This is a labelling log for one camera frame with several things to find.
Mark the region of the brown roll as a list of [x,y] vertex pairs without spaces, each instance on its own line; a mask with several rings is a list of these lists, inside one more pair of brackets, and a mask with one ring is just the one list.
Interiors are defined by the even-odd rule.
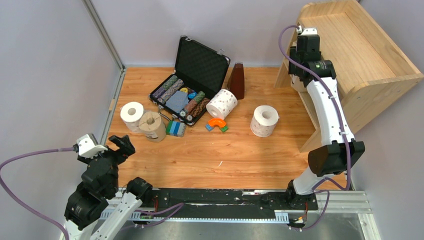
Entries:
[[304,86],[304,83],[300,80],[300,78],[294,74],[292,74],[290,80],[290,85],[297,92],[307,92],[307,88]]
[[147,111],[142,115],[138,125],[146,139],[151,142],[161,142],[166,137],[166,127],[158,112]]

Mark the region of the brown roll front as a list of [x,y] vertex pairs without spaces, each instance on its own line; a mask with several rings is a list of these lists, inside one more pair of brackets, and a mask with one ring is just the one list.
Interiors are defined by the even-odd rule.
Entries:
[[297,92],[307,92],[307,88],[304,86],[304,83],[300,80],[300,78],[294,74],[292,74],[290,80],[290,85]]

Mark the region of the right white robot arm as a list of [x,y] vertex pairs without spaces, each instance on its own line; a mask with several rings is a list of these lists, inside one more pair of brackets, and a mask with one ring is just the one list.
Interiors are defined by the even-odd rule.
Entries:
[[321,146],[308,154],[308,168],[293,180],[293,190],[285,195],[286,204],[298,209],[325,180],[349,173],[365,152],[346,121],[338,95],[336,71],[330,60],[323,60],[320,36],[307,28],[297,36],[289,51],[288,72],[299,77],[310,95],[317,114]]

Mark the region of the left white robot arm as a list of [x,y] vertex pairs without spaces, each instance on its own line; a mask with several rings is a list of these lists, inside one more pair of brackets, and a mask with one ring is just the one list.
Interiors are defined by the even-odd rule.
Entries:
[[112,240],[130,215],[140,206],[153,201],[153,186],[140,177],[129,181],[118,206],[105,222],[95,230],[108,201],[119,191],[119,165],[136,150],[128,135],[112,135],[109,141],[117,146],[113,150],[101,145],[92,133],[78,138],[72,150],[77,160],[86,164],[81,183],[67,200],[64,217],[64,237],[67,240]]

